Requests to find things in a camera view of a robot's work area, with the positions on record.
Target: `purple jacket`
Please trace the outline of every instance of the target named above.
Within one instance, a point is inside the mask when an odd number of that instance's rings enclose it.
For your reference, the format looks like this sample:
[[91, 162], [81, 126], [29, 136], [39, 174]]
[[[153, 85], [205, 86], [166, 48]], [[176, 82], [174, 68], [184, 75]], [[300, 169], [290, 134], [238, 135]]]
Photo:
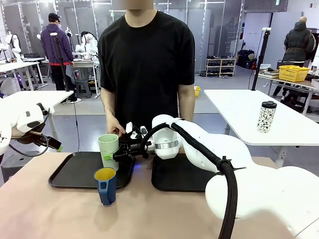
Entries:
[[44, 50], [45, 56], [49, 59], [49, 62], [55, 64], [60, 63], [56, 43], [54, 42], [53, 36], [50, 36], [50, 33], [52, 32], [58, 33], [63, 61], [73, 61], [72, 49], [67, 35], [58, 27], [58, 25], [49, 24], [41, 33], [42, 48]]

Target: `neck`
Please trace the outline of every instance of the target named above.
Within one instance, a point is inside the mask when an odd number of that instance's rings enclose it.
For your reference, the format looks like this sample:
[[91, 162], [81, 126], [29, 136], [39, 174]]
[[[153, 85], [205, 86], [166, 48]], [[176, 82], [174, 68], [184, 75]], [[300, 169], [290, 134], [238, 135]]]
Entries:
[[131, 27], [143, 27], [154, 19], [156, 13], [156, 9], [127, 10], [125, 20]]

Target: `green mug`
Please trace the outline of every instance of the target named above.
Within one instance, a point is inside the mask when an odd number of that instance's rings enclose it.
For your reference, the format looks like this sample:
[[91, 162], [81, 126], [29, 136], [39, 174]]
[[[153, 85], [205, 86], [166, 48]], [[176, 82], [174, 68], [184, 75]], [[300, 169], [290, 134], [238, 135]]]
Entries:
[[119, 137], [116, 134], [104, 134], [98, 138], [103, 167], [119, 169], [119, 163], [113, 159], [113, 153], [119, 150]]

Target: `shoe rack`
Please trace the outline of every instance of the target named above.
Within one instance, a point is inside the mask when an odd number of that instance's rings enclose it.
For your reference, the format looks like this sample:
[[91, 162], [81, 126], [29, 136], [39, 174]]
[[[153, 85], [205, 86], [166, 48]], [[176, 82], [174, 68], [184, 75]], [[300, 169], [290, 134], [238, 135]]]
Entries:
[[236, 58], [206, 59], [206, 77], [234, 75], [235, 66], [236, 66]]

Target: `person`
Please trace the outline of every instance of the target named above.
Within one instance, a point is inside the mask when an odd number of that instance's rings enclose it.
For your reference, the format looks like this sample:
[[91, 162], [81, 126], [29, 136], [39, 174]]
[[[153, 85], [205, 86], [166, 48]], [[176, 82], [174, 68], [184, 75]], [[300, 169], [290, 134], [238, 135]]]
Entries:
[[[285, 55], [283, 61], [293, 61], [295, 66], [303, 67], [306, 61], [306, 54], [311, 53], [316, 48], [316, 40], [314, 35], [306, 27], [307, 18], [301, 17], [295, 24], [295, 28], [292, 29], [286, 36], [285, 39]], [[282, 86], [277, 86], [274, 91], [276, 96]], [[288, 89], [284, 87], [283, 97], [286, 95]]]
[[[59, 28], [60, 25], [60, 16], [55, 13], [49, 14], [49, 25], [46, 26], [46, 29], [41, 33], [41, 44], [43, 51], [45, 53], [46, 58], [48, 58], [51, 66], [51, 73], [53, 81], [55, 82], [55, 87], [57, 91], [64, 91], [64, 81], [62, 75], [61, 64], [58, 57], [57, 46], [54, 42], [53, 36], [50, 34], [53, 32], [57, 33], [58, 39], [60, 41], [60, 49], [61, 54], [63, 57], [63, 65], [64, 65], [64, 72], [66, 73], [67, 65], [74, 66], [73, 62], [73, 55], [71, 45], [67, 39], [67, 35]], [[72, 84], [71, 78], [67, 75], [66, 76], [66, 83], [69, 86], [69, 89], [74, 93], [70, 96], [70, 103], [78, 103], [81, 101], [80, 98], [75, 96], [75, 85]]]
[[122, 1], [126, 14], [98, 42], [107, 133], [121, 136], [129, 122], [150, 130], [155, 116], [178, 117], [178, 109], [192, 121], [193, 34], [182, 21], [154, 9], [152, 0], [129, 2]]

